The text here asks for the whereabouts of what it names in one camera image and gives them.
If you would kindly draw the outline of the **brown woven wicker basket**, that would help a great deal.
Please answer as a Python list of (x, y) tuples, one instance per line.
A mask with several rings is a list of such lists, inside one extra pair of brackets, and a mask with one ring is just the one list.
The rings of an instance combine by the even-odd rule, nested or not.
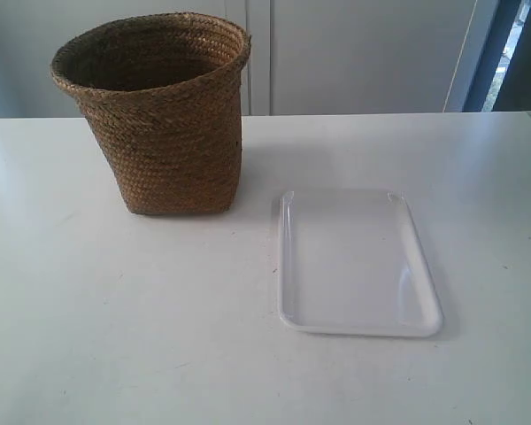
[(234, 22), (174, 12), (114, 20), (57, 50), (51, 77), (87, 121), (130, 212), (230, 208), (250, 48)]

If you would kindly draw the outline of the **white rectangular plastic tray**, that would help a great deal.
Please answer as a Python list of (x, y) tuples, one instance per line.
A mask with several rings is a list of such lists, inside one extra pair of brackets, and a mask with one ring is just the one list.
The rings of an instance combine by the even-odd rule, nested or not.
[(278, 311), (312, 334), (424, 338), (443, 311), (404, 197), (296, 189), (279, 213)]

